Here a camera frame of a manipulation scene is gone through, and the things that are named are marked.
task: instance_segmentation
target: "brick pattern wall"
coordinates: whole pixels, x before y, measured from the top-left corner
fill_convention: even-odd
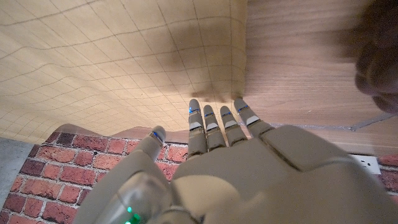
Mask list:
[[[381,175],[377,175],[384,184],[387,193],[398,204],[398,155],[378,158]]]
[[[0,224],[72,223],[76,210],[138,140],[53,133],[35,145],[0,212]],[[156,164],[170,180],[186,159],[187,145],[167,143]],[[398,203],[398,155],[379,158],[378,178]]]

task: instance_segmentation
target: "electrical outlet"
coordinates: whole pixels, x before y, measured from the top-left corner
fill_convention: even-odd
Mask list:
[[[381,174],[379,164],[374,156],[351,155],[359,164],[372,174]]]

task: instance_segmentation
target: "blurry object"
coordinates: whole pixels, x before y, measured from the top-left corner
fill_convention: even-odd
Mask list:
[[[371,39],[356,64],[358,89],[385,112],[398,113],[398,2],[375,2],[364,20]]]

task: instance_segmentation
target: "robot finger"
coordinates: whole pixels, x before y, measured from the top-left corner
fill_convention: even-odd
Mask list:
[[[139,142],[135,150],[142,150],[155,161],[166,139],[166,131],[161,126],[156,126]]]
[[[228,139],[228,144],[230,147],[237,143],[248,140],[228,107],[221,107],[220,114],[225,127],[225,135]]]
[[[263,122],[252,109],[240,98],[234,102],[236,111],[239,113],[252,137],[260,138],[265,132],[274,129],[270,124]]]
[[[210,105],[203,108],[206,123],[207,148],[210,151],[218,147],[226,147],[223,133],[218,126],[216,116]]]
[[[187,159],[194,155],[202,155],[207,152],[207,141],[203,119],[201,118],[199,102],[192,99],[189,102],[189,140]]]

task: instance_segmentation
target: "grid pattern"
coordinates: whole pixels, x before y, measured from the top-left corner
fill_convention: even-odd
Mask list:
[[[179,131],[192,98],[231,108],[244,90],[246,4],[1,1],[0,136],[38,143],[66,123]]]

